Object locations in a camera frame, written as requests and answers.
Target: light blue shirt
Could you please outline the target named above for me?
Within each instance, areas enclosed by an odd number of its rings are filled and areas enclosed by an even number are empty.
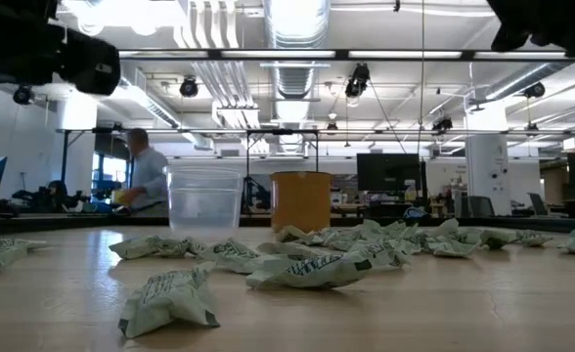
[[[167,165],[166,157],[153,148],[146,148],[135,158],[131,186],[144,187],[147,192],[133,200],[132,208],[142,208],[168,200],[166,175],[163,172]]]

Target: spotlight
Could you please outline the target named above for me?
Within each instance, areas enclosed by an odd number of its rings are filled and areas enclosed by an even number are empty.
[[[526,125],[526,126],[524,127],[524,130],[525,130],[525,131],[539,131],[540,128],[538,128],[538,124],[537,124],[537,123],[529,123],[528,125]],[[527,136],[527,137],[533,137],[533,136],[535,136],[535,135],[533,135],[533,134],[527,134],[526,136]]]
[[[362,93],[368,88],[368,81],[370,80],[370,70],[366,64],[357,64],[353,74],[346,84],[346,99],[359,98]]]
[[[193,76],[185,77],[183,84],[179,88],[179,93],[185,98],[193,98],[199,93],[199,86],[197,85],[197,78]]]
[[[449,116],[443,116],[433,122],[432,131],[446,132],[453,128],[453,121]]]
[[[522,95],[525,96],[527,99],[540,98],[544,96],[545,93],[546,93],[546,87],[544,87],[544,84],[540,82],[522,91]]]

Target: ceiling light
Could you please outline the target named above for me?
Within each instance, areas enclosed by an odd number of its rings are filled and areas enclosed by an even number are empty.
[[[496,52],[476,52],[475,59],[490,59],[490,60],[540,60],[540,59],[567,59],[565,53],[560,51],[544,51],[544,52],[509,52],[509,53],[496,53]]]
[[[330,64],[320,63],[261,63],[262,68],[329,68]]]
[[[204,50],[119,50],[122,60],[164,60],[172,61],[179,58],[204,59],[209,55]]]
[[[328,59],[335,57],[333,50],[225,50],[222,52],[224,58],[306,58],[306,59]]]
[[[348,57],[353,59],[458,59],[462,56],[461,51],[384,51],[384,50],[360,50],[348,52]]]

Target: cable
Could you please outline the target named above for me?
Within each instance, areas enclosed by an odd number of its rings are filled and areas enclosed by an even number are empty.
[[[385,116],[385,120],[387,121],[387,124],[389,124],[389,128],[392,130],[392,133],[394,134],[394,138],[396,138],[396,142],[398,142],[398,145],[401,146],[403,153],[406,154],[407,151],[405,151],[405,147],[403,147],[403,143],[401,142],[401,139],[398,138],[398,135],[396,134],[396,130],[394,129],[394,126],[392,125],[392,122],[390,122],[389,117],[387,117],[387,112],[385,112],[385,109],[383,108],[383,104],[381,103],[381,100],[378,98],[378,94],[376,93],[375,85],[373,84],[373,81],[371,79],[370,79],[370,85],[371,85],[371,87],[373,87],[373,93],[375,93],[376,102],[378,103],[378,106],[381,108],[381,112],[383,112],[383,116]]]
[[[420,135],[422,133],[422,113],[424,110],[424,47],[425,45],[425,26],[424,26],[424,0],[422,0],[422,63],[420,68],[420,115],[418,116],[418,155],[420,155]]]

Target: plastic cup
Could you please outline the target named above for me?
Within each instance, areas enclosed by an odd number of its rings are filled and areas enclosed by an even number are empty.
[[[166,166],[168,216],[176,238],[220,242],[240,226],[243,177],[234,170]]]

